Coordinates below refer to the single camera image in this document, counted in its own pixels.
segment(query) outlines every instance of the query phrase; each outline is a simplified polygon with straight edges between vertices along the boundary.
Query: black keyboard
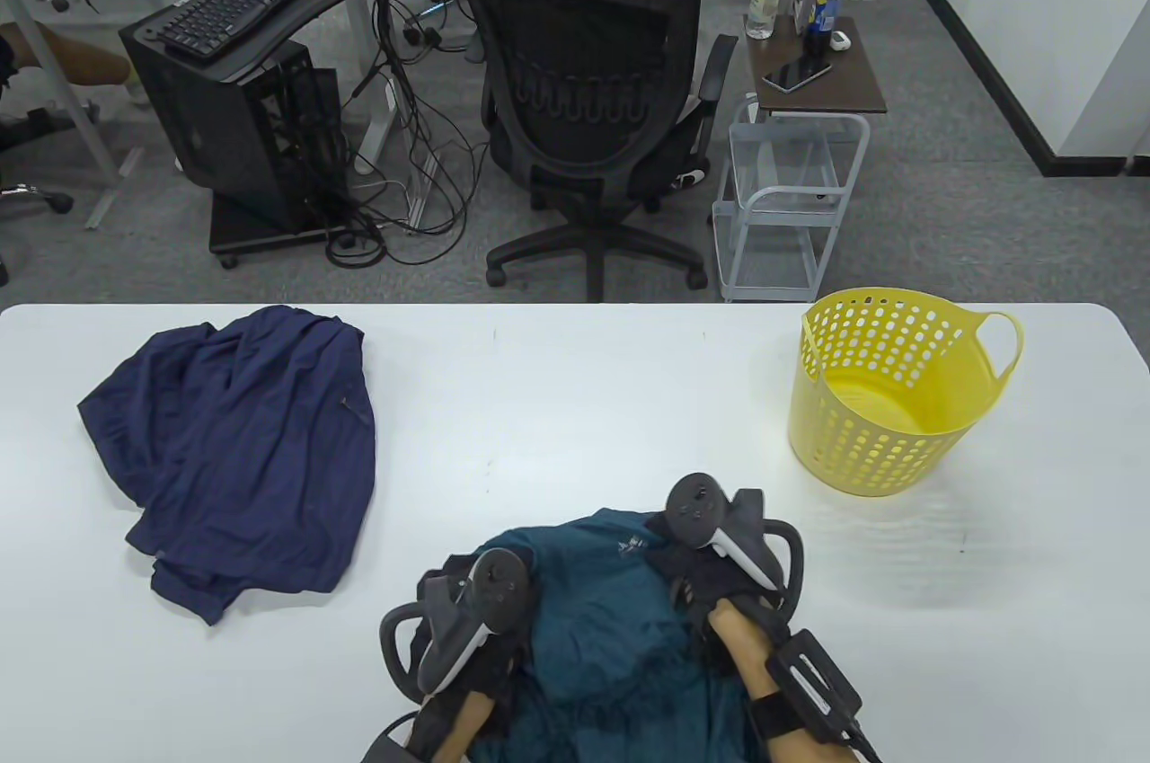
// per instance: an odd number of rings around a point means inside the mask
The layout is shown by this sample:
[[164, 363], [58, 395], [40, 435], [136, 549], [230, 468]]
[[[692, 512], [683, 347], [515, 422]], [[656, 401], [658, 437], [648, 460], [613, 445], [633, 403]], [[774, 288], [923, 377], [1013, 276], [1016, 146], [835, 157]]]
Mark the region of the black keyboard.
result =
[[214, 60], [288, 0], [189, 0], [161, 26], [164, 47]]

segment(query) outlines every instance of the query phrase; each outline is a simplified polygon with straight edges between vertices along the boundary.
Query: chair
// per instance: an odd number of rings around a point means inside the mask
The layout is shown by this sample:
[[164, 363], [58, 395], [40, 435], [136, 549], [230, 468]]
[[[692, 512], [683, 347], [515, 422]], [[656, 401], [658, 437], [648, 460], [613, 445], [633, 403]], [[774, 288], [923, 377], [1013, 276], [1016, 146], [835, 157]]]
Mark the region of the chair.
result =
[[[67, 214], [71, 211], [72, 199], [67, 193], [59, 191], [41, 191], [30, 184], [14, 184], [8, 188], [0, 188], [0, 200], [9, 197], [37, 197], [48, 204], [48, 207], [56, 214]], [[0, 287], [8, 283], [8, 269], [3, 265], [3, 257], [0, 257]]]
[[[603, 10], [612, 23], [627, 23], [642, 12], [666, 21], [666, 35], [652, 37], [641, 68], [619, 70], [615, 64], [578, 73], [568, 64], [540, 63], [547, 60], [540, 60], [538, 47], [526, 56], [516, 41], [537, 41], [540, 31], [522, 2], [520, 10], [512, 9], [515, 0], [468, 2], [486, 61], [482, 117], [491, 133], [491, 158], [530, 191], [534, 208], [546, 203], [567, 219], [559, 228], [491, 250], [488, 284], [506, 283], [506, 262], [578, 250], [586, 255], [586, 298], [601, 302], [604, 254], [618, 250], [685, 266], [687, 287], [705, 288], [698, 251], [628, 228], [623, 220], [641, 204], [656, 207], [683, 174], [695, 171], [687, 176], [692, 182], [706, 175], [707, 143], [737, 40], [715, 40], [699, 104], [681, 119], [695, 68], [699, 0], [560, 0], [581, 10]], [[584, 62], [610, 61], [607, 49]]]

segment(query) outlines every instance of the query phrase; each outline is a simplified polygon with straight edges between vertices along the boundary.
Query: white table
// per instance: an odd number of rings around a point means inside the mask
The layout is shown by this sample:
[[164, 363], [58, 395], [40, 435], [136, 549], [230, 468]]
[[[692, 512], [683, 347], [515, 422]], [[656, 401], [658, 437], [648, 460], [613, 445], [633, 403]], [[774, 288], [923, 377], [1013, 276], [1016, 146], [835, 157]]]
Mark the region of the white table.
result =
[[76, 403], [152, 333], [252, 306], [0, 315], [0, 760], [358, 761], [409, 707], [376, 627], [452, 551], [693, 470], [806, 541], [797, 621], [888, 763], [1144, 757], [1150, 372], [1097, 306], [1006, 306], [1027, 352], [931, 480], [835, 493], [785, 438], [802, 306], [328, 306], [366, 331], [375, 496], [330, 596], [215, 628], [148, 590]]

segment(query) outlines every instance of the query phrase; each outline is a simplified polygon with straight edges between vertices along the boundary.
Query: yellow plastic laundry basket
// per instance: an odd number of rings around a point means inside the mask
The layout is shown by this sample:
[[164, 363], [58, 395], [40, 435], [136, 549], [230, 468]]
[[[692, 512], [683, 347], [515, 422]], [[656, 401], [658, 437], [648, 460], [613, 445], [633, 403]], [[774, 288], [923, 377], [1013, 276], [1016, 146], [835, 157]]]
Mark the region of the yellow plastic laundry basket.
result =
[[[995, 374], [979, 341], [988, 316], [1014, 323], [1018, 349]], [[819, 299], [803, 316], [788, 433], [830, 487], [889, 496], [930, 472], [989, 413], [1022, 356], [1009, 314], [975, 314], [911, 290], [864, 288]]]

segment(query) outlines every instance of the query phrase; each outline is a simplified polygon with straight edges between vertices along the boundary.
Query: computer tower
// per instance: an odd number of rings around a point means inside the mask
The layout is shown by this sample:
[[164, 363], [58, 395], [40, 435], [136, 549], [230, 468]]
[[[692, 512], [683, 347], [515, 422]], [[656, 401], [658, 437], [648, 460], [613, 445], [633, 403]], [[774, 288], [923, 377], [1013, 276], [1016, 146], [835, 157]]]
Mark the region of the computer tower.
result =
[[346, 205], [335, 194], [347, 185], [335, 70], [313, 68], [307, 47], [288, 40], [243, 76], [218, 82], [132, 36], [122, 39], [193, 183], [261, 232], [342, 223]]

